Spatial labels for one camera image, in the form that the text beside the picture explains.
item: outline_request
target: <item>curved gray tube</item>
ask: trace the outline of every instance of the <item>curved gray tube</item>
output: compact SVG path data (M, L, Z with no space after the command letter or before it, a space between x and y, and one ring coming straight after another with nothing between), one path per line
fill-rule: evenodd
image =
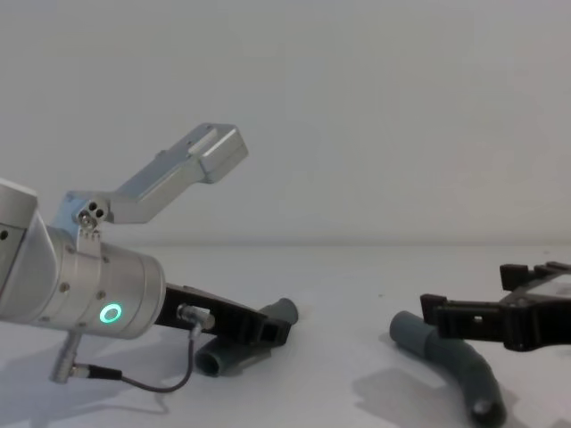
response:
M299 319L297 307L289 299L281 299L260 309L262 314L294 325ZM240 345L222 337L208 342L195 355L195 364L205 375L218 377L250 358L269 351L268 347Z
M405 350L444 367L458 381L470 418L479 426L506 422L500 386L484 357L458 339L441 339L438 331L407 311L394 316L391 338Z

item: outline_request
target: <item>green led ring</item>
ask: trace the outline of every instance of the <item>green led ring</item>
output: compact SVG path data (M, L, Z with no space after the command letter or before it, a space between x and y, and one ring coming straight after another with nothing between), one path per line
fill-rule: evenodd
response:
M113 317L107 317L107 314L111 311L117 312ZM101 313L99 314L99 319L104 324L111 324L121 318L121 306L117 303L111 303L107 305L105 308L101 309Z

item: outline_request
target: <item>silver cylindrical housing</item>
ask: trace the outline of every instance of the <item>silver cylindrical housing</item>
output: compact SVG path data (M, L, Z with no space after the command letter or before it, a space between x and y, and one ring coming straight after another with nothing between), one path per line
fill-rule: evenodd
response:
M37 216L3 295L0 319L131 339L159 316L166 284L153 257L101 243L101 257Z

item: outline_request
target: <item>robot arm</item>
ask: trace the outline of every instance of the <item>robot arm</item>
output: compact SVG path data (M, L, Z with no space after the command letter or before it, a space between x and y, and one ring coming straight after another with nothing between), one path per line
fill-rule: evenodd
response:
M191 184L220 181L247 154L237 127L201 125L117 191L68 193L50 226L33 192L0 181L0 320L69 332L55 382L85 372L73 370L82 334L132 339L159 324L241 346L286 343L291 322L167 284L158 260L102 241L104 221L146 223Z

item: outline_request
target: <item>gray pipe elbow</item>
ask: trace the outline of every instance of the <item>gray pipe elbow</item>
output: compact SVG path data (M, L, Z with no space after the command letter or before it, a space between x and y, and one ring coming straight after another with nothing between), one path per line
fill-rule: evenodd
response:
M294 325L299 320L295 304L289 299L281 299L273 305L260 309L260 312ZM205 375L218 377L246 360L260 357L269 352L265 346L241 345L222 337L213 339L195 355L195 364Z

